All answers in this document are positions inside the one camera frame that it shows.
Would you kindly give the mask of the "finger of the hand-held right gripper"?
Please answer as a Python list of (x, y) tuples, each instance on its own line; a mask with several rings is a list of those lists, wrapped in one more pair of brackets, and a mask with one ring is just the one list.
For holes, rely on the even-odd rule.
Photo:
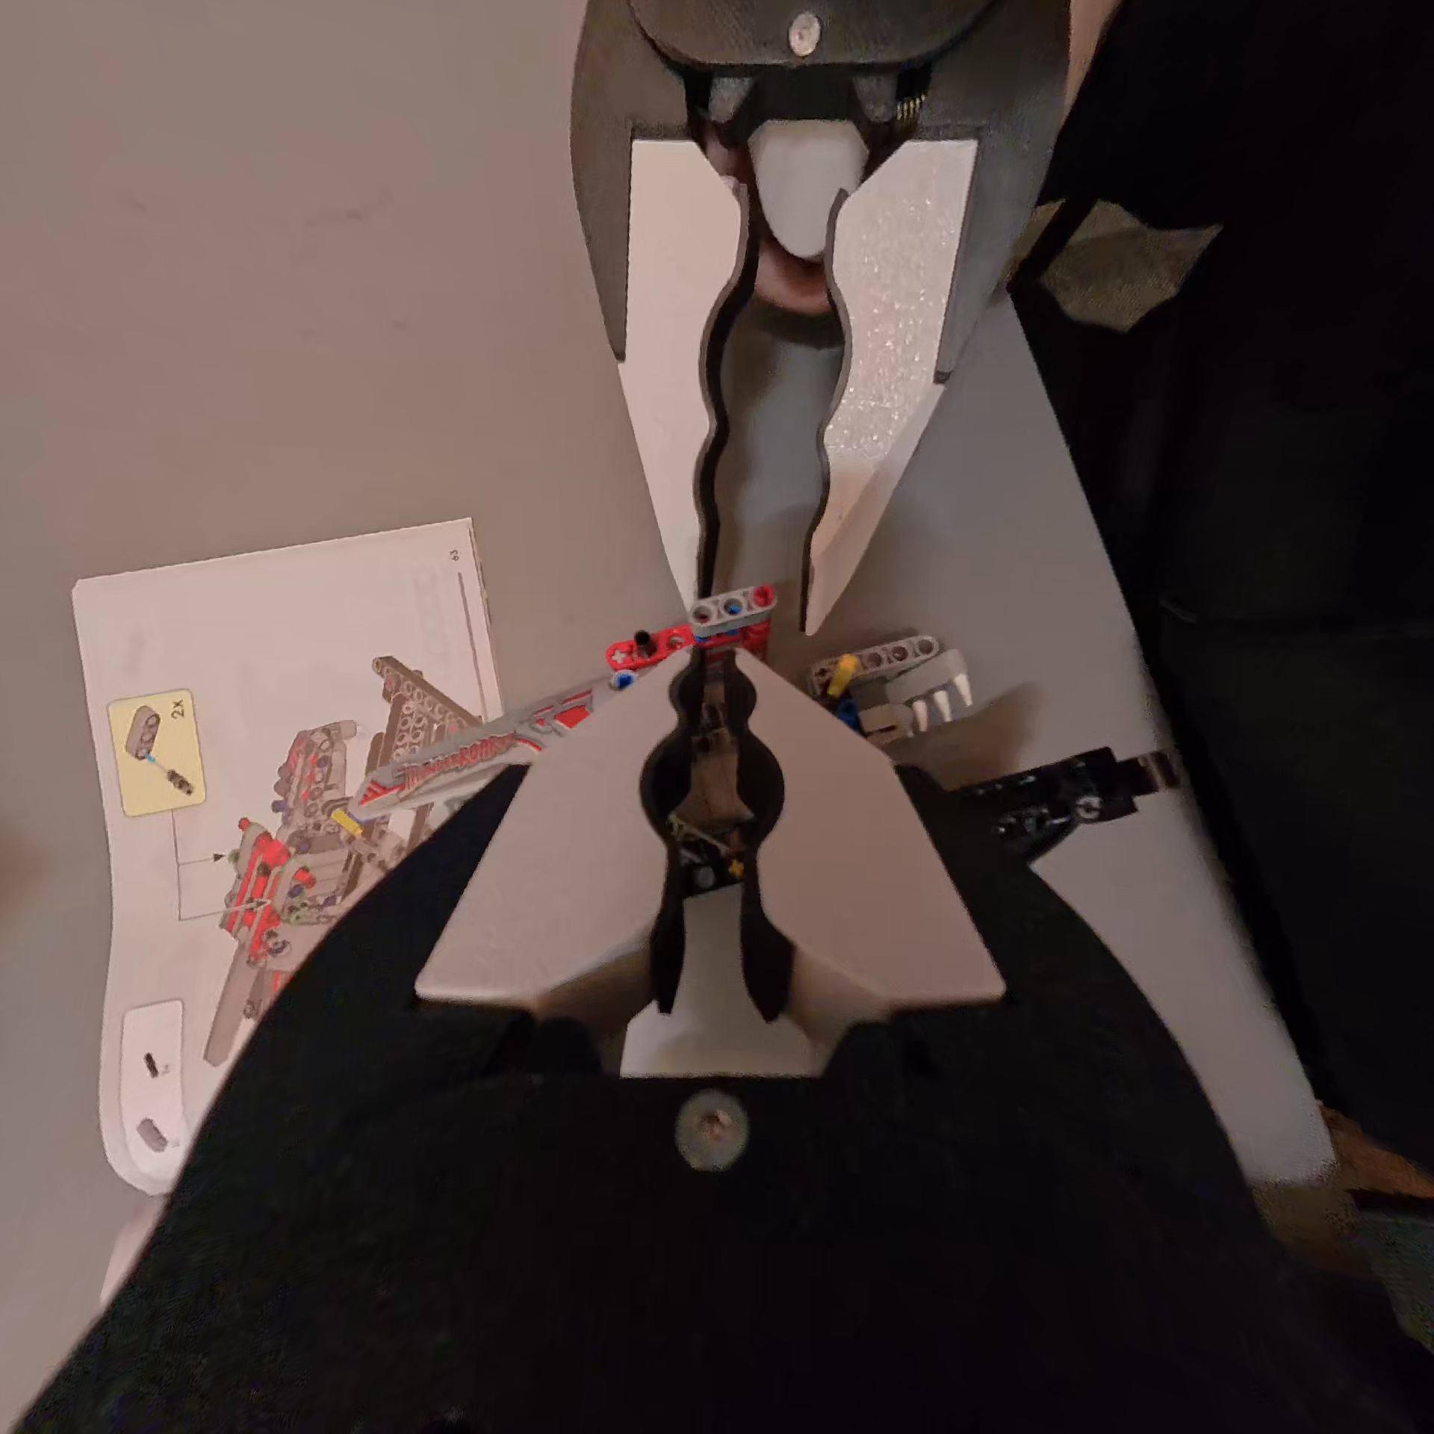
[(700, 592), (713, 328), (748, 254), (746, 185), (689, 136), (635, 136), (628, 233), (628, 413), (681, 601)]
[(941, 402), (941, 329), (977, 172), (977, 136), (909, 136), (835, 206), (827, 279), (844, 323), (819, 429), (823, 508), (806, 538), (803, 634), (849, 588)]

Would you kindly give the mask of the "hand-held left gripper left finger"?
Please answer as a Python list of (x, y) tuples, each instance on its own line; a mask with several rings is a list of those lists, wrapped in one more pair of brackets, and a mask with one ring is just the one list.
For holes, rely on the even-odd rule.
[(700, 654), (656, 662), (534, 757), (416, 974), (416, 995), (620, 1034), (672, 1011), (685, 878), (668, 827), (689, 797)]

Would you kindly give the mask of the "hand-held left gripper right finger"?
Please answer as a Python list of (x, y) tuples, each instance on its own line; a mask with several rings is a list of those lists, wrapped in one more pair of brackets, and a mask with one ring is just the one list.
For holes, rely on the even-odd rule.
[(752, 654), (729, 665), (748, 809), (739, 974), (765, 1021), (835, 1049), (853, 1025), (982, 1010), (1004, 975), (893, 763)]

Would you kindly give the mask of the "toy brick truck model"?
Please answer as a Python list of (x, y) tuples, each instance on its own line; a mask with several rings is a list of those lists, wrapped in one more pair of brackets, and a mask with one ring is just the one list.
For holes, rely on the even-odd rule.
[[(436, 827), (501, 769), (533, 763), (562, 746), (593, 707), (631, 689), (660, 659), (705, 648), (710, 685), (695, 738), (695, 793), (667, 814), (667, 827), (679, 843), (685, 895), (738, 885), (752, 814), (738, 798), (738, 746), (725, 725), (725, 689), (713, 665), (725, 648), (765, 659), (767, 629), (771, 618), (705, 643), (695, 639), (689, 618), (660, 629), (639, 629), (607, 648), (607, 677), (494, 725), (470, 725), (432, 738), (412, 753), (378, 759), (345, 813), (356, 823), (429, 813), (425, 823)], [(817, 704), (880, 750), (958, 725), (958, 718), (972, 707), (966, 659), (932, 634), (832, 654), (806, 668), (803, 685)], [(990, 819), (1004, 851), (1031, 861), (1061, 847), (1075, 827), (1133, 814), (1142, 797), (1176, 785), (1180, 774), (1169, 753), (1120, 759), (1111, 750), (1092, 750), (958, 789), (952, 797), (962, 809)]]

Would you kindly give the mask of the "person's right hand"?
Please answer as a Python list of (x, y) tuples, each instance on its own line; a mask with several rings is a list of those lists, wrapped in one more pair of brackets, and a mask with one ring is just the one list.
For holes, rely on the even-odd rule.
[(823, 258), (792, 254), (776, 237), (759, 237), (752, 295), (788, 316), (832, 316)]

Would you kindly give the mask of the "open instruction booklet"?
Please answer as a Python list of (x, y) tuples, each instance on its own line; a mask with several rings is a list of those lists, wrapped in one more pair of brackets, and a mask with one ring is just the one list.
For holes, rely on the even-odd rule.
[(109, 851), (98, 1129), (169, 1193), (207, 1100), (325, 931), (429, 827), (378, 769), (501, 714), (470, 521), (76, 588)]

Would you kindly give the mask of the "person's dark hoodie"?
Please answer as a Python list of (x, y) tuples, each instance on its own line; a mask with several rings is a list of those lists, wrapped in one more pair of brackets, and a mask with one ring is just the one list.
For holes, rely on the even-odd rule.
[(1429, 1166), (1434, 6), (1067, 6), (1011, 303), (1320, 1101)]

